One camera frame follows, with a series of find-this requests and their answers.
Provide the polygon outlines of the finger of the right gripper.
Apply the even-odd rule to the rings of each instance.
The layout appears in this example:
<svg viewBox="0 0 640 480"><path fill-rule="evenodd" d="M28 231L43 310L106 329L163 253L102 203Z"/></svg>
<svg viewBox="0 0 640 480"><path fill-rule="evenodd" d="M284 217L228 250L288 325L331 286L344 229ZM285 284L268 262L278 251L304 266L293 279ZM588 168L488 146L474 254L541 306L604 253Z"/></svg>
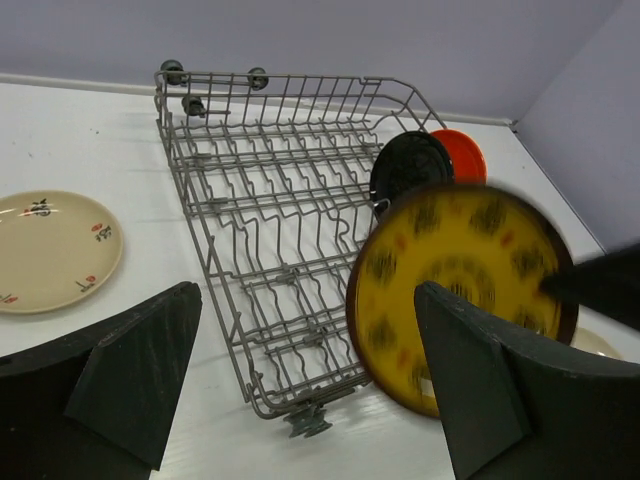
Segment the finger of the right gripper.
<svg viewBox="0 0 640 480"><path fill-rule="evenodd" d="M639 329L639 245L632 244L545 276L540 290Z"/></svg>

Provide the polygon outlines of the cream plate with black blotch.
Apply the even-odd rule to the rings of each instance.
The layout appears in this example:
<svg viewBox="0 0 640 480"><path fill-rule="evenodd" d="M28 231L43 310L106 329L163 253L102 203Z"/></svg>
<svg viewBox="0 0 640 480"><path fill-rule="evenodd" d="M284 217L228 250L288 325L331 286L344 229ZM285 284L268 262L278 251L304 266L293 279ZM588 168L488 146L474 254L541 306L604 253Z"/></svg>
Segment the cream plate with black blotch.
<svg viewBox="0 0 640 480"><path fill-rule="evenodd" d="M571 346L587 353L616 360L623 359L623 356L604 338L586 328L576 328Z"/></svg>

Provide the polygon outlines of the yellow patterned brown-rimmed plate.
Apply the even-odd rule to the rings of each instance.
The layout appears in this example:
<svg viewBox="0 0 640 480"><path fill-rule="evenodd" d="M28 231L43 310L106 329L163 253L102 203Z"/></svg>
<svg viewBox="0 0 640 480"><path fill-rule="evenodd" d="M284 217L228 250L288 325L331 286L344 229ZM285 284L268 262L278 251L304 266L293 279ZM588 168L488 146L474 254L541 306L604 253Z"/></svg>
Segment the yellow patterned brown-rimmed plate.
<svg viewBox="0 0 640 480"><path fill-rule="evenodd" d="M456 297L564 344L578 308L542 293L542 279L573 264L538 208L492 185L420 187L394 202L352 267L348 333L365 372L386 395L438 417L414 310L414 289L433 281Z"/></svg>

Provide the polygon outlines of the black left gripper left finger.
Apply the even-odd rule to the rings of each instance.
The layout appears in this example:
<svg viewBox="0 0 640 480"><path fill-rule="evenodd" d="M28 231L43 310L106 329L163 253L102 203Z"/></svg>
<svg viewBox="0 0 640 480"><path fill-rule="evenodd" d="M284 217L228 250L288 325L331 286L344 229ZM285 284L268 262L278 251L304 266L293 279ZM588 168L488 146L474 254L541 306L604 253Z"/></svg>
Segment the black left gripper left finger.
<svg viewBox="0 0 640 480"><path fill-rule="evenodd" d="M4 479L147 479L160 468L196 339L200 288L1 359Z"/></svg>

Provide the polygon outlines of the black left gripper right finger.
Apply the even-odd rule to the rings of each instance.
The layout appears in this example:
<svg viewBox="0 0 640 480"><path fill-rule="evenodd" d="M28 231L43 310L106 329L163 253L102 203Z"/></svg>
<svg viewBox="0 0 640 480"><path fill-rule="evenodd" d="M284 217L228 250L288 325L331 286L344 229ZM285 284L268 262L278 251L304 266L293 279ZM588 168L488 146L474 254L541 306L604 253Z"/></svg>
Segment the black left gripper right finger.
<svg viewBox="0 0 640 480"><path fill-rule="evenodd" d="M488 314L444 287L414 305L459 479L635 479L639 367Z"/></svg>

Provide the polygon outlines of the orange plate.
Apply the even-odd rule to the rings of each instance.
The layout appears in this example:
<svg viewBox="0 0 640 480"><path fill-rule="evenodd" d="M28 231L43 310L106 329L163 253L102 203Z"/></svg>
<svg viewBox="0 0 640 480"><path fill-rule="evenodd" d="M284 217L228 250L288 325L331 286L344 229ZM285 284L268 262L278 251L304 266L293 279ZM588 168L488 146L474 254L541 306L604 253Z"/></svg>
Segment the orange plate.
<svg viewBox="0 0 640 480"><path fill-rule="evenodd" d="M487 165L477 143L467 134L455 129L431 132L448 152L457 183L484 184L487 181Z"/></svg>

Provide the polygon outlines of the cream plate with red marks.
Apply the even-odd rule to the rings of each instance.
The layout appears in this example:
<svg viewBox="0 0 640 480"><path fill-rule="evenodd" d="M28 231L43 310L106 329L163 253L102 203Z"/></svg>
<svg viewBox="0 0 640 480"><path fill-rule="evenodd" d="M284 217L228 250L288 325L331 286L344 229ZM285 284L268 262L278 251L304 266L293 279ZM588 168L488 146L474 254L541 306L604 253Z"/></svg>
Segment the cream plate with red marks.
<svg viewBox="0 0 640 480"><path fill-rule="evenodd" d="M29 315L78 303L115 272L119 221L73 192L36 190L1 199L1 312Z"/></svg>

